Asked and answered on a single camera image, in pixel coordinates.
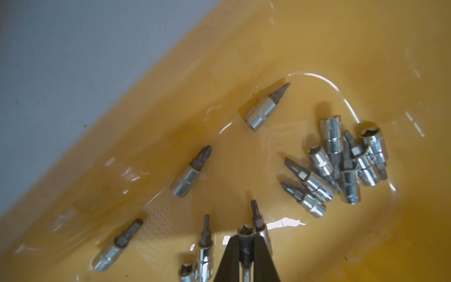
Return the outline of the silver bit in box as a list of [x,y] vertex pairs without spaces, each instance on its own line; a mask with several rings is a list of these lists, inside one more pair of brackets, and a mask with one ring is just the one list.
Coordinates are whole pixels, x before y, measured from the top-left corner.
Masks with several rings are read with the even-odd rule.
[[170,185],[171,192],[177,197],[185,197],[200,175],[206,161],[212,153],[212,146],[207,145],[175,177]]

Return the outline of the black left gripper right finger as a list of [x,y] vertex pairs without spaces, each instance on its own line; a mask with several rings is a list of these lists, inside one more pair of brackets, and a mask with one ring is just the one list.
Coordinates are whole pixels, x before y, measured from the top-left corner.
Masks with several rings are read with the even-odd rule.
[[259,235],[254,238],[254,281],[281,281],[265,240]]

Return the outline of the yellow plastic storage box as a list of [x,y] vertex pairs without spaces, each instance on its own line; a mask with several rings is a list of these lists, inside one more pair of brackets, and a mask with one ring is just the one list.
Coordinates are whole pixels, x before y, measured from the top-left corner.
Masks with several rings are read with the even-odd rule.
[[[254,132],[244,118],[291,83]],[[388,179],[315,218],[281,182],[319,122],[382,129]],[[185,197],[175,177],[212,153]],[[283,282],[451,279],[451,3],[224,1],[1,220],[3,282],[175,282],[210,216],[214,274],[256,200]],[[91,264],[135,219],[126,250]]]

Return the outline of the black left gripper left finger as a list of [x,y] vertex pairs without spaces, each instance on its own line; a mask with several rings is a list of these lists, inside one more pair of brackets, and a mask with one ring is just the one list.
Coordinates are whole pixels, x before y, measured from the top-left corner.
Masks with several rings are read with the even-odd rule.
[[238,236],[233,236],[225,248],[214,282],[240,281],[240,247]]

